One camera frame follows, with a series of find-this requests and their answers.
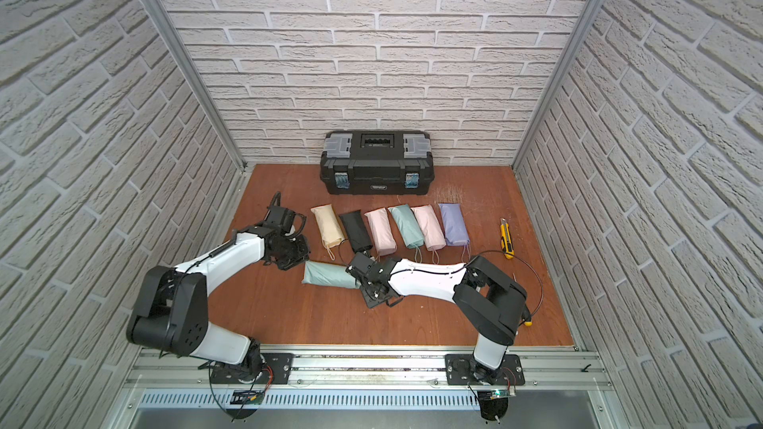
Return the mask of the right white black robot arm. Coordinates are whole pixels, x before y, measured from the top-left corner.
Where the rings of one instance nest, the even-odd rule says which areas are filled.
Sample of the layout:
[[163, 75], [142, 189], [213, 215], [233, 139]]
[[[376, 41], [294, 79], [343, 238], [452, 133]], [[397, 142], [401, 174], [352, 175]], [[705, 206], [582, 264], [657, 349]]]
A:
[[371, 309], [393, 307], [409, 296], [454, 304], [478, 332], [469, 357], [451, 356], [454, 385], [517, 385], [519, 374], [504, 364], [520, 327], [532, 321], [527, 290], [510, 275], [477, 255], [465, 263], [425, 264], [391, 256], [377, 261], [358, 252], [346, 272], [360, 284]]

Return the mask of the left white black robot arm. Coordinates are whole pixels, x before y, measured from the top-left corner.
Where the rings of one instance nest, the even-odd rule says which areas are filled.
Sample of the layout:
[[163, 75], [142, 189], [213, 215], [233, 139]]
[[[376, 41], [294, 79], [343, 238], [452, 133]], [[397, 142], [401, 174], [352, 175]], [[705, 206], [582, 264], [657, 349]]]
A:
[[308, 259], [296, 230], [250, 226], [218, 247], [174, 267], [148, 270], [126, 326], [126, 339], [177, 357], [203, 359], [225, 379], [252, 383], [265, 372], [260, 344], [210, 321], [209, 297], [244, 268], [263, 262], [288, 270]]

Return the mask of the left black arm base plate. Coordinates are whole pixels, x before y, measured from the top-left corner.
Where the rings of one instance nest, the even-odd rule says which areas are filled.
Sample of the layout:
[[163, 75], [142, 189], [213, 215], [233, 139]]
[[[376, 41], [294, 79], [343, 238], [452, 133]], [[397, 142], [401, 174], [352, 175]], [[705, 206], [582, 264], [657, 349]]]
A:
[[290, 378], [294, 354], [264, 353], [247, 357], [241, 365], [214, 363], [210, 367], [212, 385], [286, 385]]

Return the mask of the cream sleeved umbrella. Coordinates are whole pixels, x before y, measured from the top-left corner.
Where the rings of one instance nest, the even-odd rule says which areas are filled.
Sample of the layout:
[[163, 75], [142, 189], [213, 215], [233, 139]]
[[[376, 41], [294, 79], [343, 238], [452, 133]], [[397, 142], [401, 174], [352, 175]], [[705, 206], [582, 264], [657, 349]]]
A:
[[345, 234], [341, 229], [333, 206], [327, 204], [314, 207], [311, 209], [311, 212], [317, 222], [322, 245], [327, 250], [329, 257], [335, 261], [337, 255], [333, 252], [333, 249], [341, 245], [345, 240]]

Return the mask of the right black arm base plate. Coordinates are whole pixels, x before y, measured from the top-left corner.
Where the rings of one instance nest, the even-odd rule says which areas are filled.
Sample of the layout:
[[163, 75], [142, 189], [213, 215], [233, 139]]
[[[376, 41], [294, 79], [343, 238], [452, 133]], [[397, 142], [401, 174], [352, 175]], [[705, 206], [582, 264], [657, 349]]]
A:
[[449, 385], [502, 385], [526, 384], [524, 369], [517, 355], [506, 354], [498, 369], [478, 363], [472, 355], [448, 354], [444, 357], [445, 373]]

